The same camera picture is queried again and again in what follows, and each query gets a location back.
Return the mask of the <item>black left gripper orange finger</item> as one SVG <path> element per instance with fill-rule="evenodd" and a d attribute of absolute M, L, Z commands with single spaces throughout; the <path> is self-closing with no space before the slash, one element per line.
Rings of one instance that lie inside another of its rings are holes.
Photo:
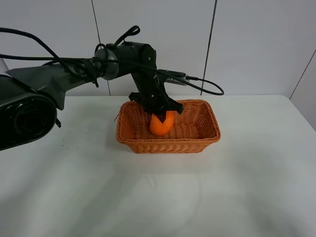
<path fill-rule="evenodd" d="M 160 115 L 158 115 L 158 118 L 161 121 L 161 123 L 164 123 L 166 120 L 166 112 L 163 112 Z"/>

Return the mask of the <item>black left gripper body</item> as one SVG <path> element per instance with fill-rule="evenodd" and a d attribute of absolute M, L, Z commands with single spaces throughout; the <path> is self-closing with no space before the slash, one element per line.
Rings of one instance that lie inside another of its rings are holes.
<path fill-rule="evenodd" d="M 130 101 L 138 103 L 145 112 L 162 116 L 167 111 L 176 111 L 181 114 L 184 106 L 171 99 L 164 87 L 164 81 L 160 81 L 157 73 L 149 70 L 133 72 L 132 78 L 138 92 L 129 95 Z"/>

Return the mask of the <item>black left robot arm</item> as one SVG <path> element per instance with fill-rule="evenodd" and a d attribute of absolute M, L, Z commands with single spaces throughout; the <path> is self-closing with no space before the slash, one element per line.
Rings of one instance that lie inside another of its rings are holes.
<path fill-rule="evenodd" d="M 182 113 L 183 105 L 164 88 L 166 75 L 156 66 L 156 51 L 148 44 L 108 44 L 93 58 L 12 69 L 0 78 L 0 148 L 6 150 L 45 136 L 60 125 L 57 111 L 64 109 L 67 91 L 99 78 L 113 80 L 131 75 L 137 87 L 129 99 L 157 116 Z"/>

